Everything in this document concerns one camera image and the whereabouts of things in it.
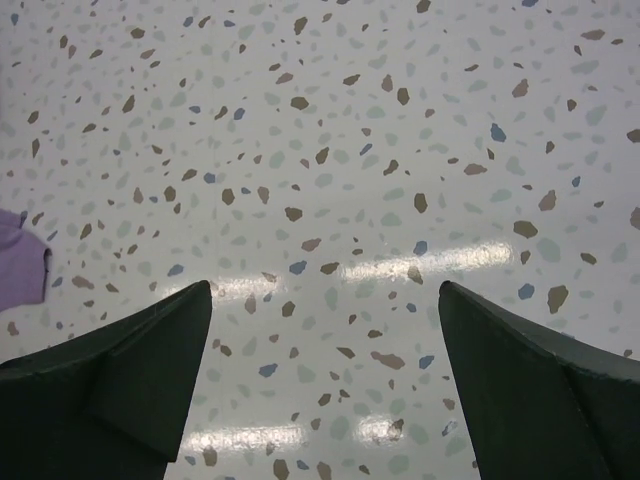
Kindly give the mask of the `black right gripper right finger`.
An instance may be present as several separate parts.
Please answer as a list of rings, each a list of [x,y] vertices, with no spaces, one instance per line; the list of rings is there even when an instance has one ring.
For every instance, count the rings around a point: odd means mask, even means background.
[[[438,313],[482,478],[638,478],[638,361],[451,281]]]

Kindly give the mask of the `purple t-shirt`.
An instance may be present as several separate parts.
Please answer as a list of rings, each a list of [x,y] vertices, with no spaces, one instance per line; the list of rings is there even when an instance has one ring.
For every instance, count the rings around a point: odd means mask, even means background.
[[[22,228],[22,216],[1,210],[1,311],[45,300],[50,249]]]

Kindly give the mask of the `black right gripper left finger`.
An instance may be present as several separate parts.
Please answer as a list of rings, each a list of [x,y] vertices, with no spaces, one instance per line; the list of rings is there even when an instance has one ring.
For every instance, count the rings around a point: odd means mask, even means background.
[[[2,478],[163,478],[179,454],[211,315],[202,280],[2,363]]]

